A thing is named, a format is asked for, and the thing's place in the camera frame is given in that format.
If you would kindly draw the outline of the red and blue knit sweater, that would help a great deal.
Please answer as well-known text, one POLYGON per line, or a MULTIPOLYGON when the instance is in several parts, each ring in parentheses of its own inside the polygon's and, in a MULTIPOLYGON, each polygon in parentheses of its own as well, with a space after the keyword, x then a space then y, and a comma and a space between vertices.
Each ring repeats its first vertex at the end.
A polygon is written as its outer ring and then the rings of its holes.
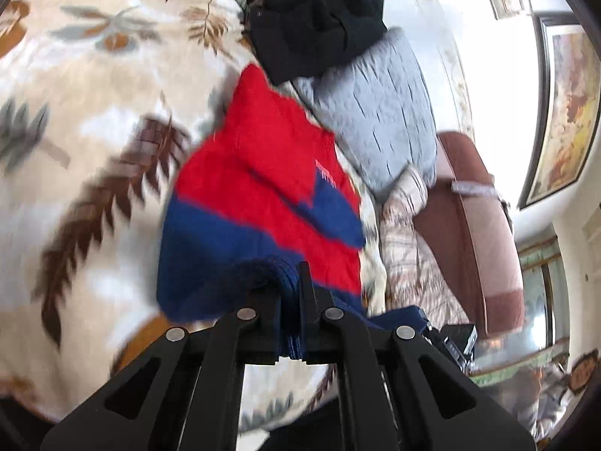
POLYGON ((299 265, 307 263, 314 284, 341 310, 374 328, 422 331, 415 306, 379 316, 362 306, 365 243, 359 197, 333 135, 252 64, 221 127, 177 175, 163 223, 157 300, 169 320, 191 323, 240 309, 251 292, 266 289, 282 299, 280 352, 299 359, 299 265))

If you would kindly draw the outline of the striped floral pillow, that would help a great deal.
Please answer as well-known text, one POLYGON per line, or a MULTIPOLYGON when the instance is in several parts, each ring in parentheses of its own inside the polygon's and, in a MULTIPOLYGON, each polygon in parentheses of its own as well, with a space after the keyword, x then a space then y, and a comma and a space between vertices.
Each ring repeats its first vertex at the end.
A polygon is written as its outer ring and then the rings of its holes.
POLYGON ((415 217, 427 201, 421 174, 415 167, 405 167, 383 205, 379 224, 387 274, 385 310, 417 306, 437 329, 467 324, 467 313, 446 283, 428 243, 415 229, 415 217))

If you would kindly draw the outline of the brown padded headboard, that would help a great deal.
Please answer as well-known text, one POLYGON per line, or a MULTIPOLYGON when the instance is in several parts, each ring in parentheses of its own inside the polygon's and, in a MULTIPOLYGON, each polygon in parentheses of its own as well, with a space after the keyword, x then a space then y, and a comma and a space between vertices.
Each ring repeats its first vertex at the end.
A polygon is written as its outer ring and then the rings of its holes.
POLYGON ((515 237, 494 179, 467 135, 437 136, 437 181, 414 224, 481 338, 521 330, 524 282, 515 237))

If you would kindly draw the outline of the grey quilted pillow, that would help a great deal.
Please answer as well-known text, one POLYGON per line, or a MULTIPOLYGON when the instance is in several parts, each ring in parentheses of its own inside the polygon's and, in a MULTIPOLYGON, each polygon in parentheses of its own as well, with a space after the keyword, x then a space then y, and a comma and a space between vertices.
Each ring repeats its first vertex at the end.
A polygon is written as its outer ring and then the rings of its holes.
POLYGON ((400 27, 347 65, 299 77, 293 86, 378 201, 408 165, 434 185, 436 123, 421 67, 400 27))

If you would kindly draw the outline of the cream leaf-print fleece blanket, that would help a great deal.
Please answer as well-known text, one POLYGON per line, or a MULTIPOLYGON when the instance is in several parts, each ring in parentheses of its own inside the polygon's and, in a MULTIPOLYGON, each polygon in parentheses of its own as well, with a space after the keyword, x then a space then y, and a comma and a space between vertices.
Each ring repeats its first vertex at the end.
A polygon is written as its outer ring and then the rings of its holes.
POLYGON ((162 218, 255 61, 246 0, 6 0, 1 394, 60 421, 163 327, 162 218))

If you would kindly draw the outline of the black garment pile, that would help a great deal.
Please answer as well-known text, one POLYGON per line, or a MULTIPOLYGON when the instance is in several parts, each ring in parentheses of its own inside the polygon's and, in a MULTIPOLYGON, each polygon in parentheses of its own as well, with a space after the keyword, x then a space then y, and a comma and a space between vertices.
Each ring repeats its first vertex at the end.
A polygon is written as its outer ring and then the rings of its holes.
POLYGON ((348 64, 387 31, 384 0, 246 0, 246 26, 274 86, 348 64))

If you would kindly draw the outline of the framed wall painting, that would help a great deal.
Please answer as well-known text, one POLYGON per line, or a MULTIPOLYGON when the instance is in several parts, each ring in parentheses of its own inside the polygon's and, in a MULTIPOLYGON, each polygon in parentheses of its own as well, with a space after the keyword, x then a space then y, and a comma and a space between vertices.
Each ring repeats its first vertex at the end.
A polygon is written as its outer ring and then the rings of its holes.
POLYGON ((600 57, 584 27, 566 12, 534 16, 539 109, 534 149, 518 208, 577 182, 600 118, 600 57))

